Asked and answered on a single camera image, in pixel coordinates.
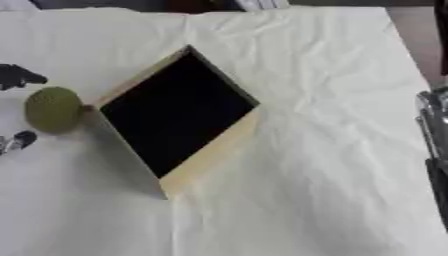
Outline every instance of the white sheet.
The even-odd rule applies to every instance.
[[[413,121],[426,88],[381,8],[0,14],[0,62],[91,103],[185,44],[262,103],[256,134],[174,200],[89,120],[0,158],[0,255],[446,255]],[[28,128],[0,94],[0,133]]]
[[[0,0],[0,11],[36,11],[39,10],[28,0]]]

